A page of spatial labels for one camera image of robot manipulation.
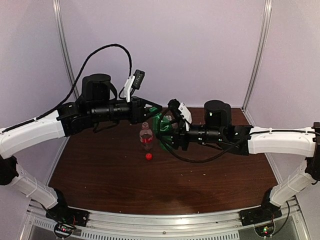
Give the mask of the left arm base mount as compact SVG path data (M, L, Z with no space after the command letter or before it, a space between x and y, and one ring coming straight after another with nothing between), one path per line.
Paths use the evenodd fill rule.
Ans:
M86 227L89 212L69 207L64 194L56 188L54 188L54 191L57 195L57 204L52 208L44 208L45 216L63 224Z

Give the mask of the green bottle cap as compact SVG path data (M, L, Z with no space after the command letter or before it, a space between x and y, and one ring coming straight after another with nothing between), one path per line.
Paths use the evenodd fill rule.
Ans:
M155 107L155 106L153 106L153 107L151 107L151 108L149 109L149 112L150 112L151 114L153 114L154 116L160 114L161 111L162 111L161 108L158 108L158 107Z

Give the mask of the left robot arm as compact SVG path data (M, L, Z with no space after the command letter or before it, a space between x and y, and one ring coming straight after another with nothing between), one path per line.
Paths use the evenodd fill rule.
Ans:
M122 120L131 124L143 123L162 111L162 106L133 96L141 86L145 73L136 70L124 85L124 98L117 98L117 90L107 74L96 73L82 80L82 93L74 102L63 103L51 113L16 126L0 130L0 184L12 186L36 200L61 222L72 218L63 194L37 181L17 163L15 154L53 139L76 135L83 130L95 131L101 122Z

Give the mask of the red bottle cap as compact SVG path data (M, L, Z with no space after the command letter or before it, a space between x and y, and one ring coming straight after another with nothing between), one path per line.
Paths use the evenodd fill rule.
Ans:
M151 153L147 153L147 154L145 155L145 158L146 158L147 161L150 161L150 160L153 159L153 155L152 155Z

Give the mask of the clear wide plastic bottle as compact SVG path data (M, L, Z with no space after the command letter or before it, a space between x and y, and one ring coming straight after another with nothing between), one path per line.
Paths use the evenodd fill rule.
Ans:
M166 114L163 117L164 124L168 126L174 126L176 124L175 122L173 122L173 120L174 118L170 114Z

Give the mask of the green plastic bottle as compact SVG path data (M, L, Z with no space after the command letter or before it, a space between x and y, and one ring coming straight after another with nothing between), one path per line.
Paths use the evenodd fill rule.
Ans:
M177 127L178 123L175 120L172 112L170 110L164 110L163 112L158 112L152 117L152 130L154 136L158 138L158 125L160 123L159 131L161 134L161 139L159 140L160 147L167 152L172 152L172 137L174 129Z

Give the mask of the red label cola bottle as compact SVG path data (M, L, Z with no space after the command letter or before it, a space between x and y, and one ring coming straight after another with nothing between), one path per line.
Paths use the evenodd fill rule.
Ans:
M139 132L139 140L145 151L150 152L153 147L153 131L150 129L148 122L143 122Z

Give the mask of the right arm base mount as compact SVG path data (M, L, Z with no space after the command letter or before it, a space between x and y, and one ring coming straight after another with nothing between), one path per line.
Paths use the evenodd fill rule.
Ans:
M271 203L271 190L270 188L264 193L260 206L239 212L242 226L255 225L282 216L281 207Z

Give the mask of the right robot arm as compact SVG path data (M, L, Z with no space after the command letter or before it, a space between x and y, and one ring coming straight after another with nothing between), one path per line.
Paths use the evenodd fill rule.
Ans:
M202 160L208 163L226 153L248 156L264 153L292 154L305 160L289 177L267 190L256 210L259 220L268 220L287 200L315 185L320 180L320 124L298 129L262 128L252 125L233 125L231 106L220 100L204 104L204 124L193 124L192 115L184 103L172 99L168 111L173 115L173 130L162 131L157 125L157 138L172 153L186 151L190 143L202 146L213 144L221 152Z

